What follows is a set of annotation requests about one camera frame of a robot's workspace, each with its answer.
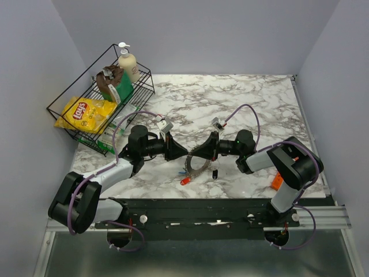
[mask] yellow chip bag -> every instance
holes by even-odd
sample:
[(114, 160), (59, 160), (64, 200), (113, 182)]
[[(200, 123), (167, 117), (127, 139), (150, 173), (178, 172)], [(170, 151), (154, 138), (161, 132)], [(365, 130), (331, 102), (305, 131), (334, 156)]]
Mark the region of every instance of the yellow chip bag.
[(117, 107), (117, 103), (108, 100), (81, 98), (77, 101), (77, 99), (78, 97), (72, 97), (64, 107), (62, 114), (65, 113), (65, 120), (59, 117), (55, 127), (78, 129), (96, 134)]

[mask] pump dispenser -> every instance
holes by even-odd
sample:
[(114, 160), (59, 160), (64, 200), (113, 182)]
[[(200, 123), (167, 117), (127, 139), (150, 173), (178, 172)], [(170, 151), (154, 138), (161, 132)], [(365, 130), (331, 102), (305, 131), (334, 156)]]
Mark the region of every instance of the pump dispenser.
[(140, 71), (137, 68), (137, 62), (134, 55), (130, 54), (126, 47), (130, 45), (121, 42), (118, 44), (121, 48), (121, 56), (118, 59), (118, 64), (120, 68), (123, 68), (132, 83), (135, 83), (140, 79)]

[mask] lotion bottle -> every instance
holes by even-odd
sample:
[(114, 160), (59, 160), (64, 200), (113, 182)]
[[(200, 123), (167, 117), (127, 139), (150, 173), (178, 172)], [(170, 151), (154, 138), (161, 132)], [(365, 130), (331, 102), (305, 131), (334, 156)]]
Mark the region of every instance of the lotion bottle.
[(124, 42), (118, 44), (121, 48), (121, 56), (118, 59), (118, 64), (120, 68), (123, 68), (131, 81), (131, 83), (135, 83), (140, 79), (140, 71), (137, 68), (137, 62), (134, 55), (128, 53), (128, 50), (125, 47), (130, 47)]

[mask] black wire basket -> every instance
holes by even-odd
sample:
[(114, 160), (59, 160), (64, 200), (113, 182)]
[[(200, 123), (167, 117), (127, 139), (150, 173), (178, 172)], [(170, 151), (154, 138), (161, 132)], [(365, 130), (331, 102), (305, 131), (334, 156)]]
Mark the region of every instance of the black wire basket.
[[(98, 99), (103, 100), (103, 95), (101, 94), (99, 88), (97, 87), (95, 76), (98, 72), (108, 65), (118, 65), (118, 52), (119, 47), (117, 44), (112, 44), (101, 56), (98, 57), (86, 70), (83, 72), (70, 86), (68, 86), (52, 103), (46, 108), (47, 111), (55, 118), (62, 117), (68, 124), (70, 124), (73, 129), (64, 129), (68, 135), (79, 141), (80, 143), (87, 145), (88, 147), (94, 149), (95, 151), (106, 155), (107, 150), (101, 149), (96, 141), (101, 135), (101, 133), (106, 129), (109, 123), (119, 114), (119, 112), (128, 104), (134, 105), (137, 110), (141, 110), (150, 97), (155, 94), (154, 83), (152, 80), (152, 74), (150, 69), (146, 66), (137, 62), (137, 67), (140, 71), (140, 79), (133, 85), (133, 93), (131, 93), (125, 100), (122, 100), (120, 106), (116, 108), (114, 113), (106, 120), (97, 131), (97, 133), (87, 133), (79, 130), (73, 124), (71, 124), (66, 118), (65, 114), (72, 108), (77, 108), (77, 102), (80, 98), (88, 99)], [(71, 99), (72, 96), (78, 96), (78, 99), (64, 112), (62, 113), (65, 105)], [(127, 126), (131, 123), (136, 115), (132, 116), (127, 121)]]

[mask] white marble surface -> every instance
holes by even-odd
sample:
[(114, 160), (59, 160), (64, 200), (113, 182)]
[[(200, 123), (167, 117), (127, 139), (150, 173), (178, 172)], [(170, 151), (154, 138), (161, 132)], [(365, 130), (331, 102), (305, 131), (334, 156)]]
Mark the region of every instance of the white marble surface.
[[(145, 110), (166, 115), (173, 123), (174, 139), (191, 150), (202, 144), (212, 128), (211, 120), (217, 116), (226, 119), (243, 103), (252, 105), (259, 115), (261, 138), (258, 149), (296, 136), (310, 147), (306, 127), (288, 76), (248, 75), (156, 75), (153, 77), (156, 95)], [(157, 133), (153, 118), (138, 115), (133, 124), (146, 125)], [(223, 139), (233, 140), (241, 129), (257, 134), (254, 114), (247, 107), (241, 109), (228, 123)], [(118, 145), (126, 144), (130, 128)], [(72, 169), (78, 173), (95, 170), (114, 156), (107, 157), (79, 145)], [(180, 185), (186, 157), (165, 162), (161, 156), (146, 162), (133, 178), (124, 180), (106, 192), (103, 197), (121, 198), (257, 198), (273, 197), (270, 184), (275, 169), (261, 170), (253, 175), (242, 174), (235, 164), (236, 157), (220, 157), (199, 177), (186, 186)], [(212, 179), (212, 170), (219, 176)], [(325, 197), (322, 181), (309, 188), (304, 197)]]

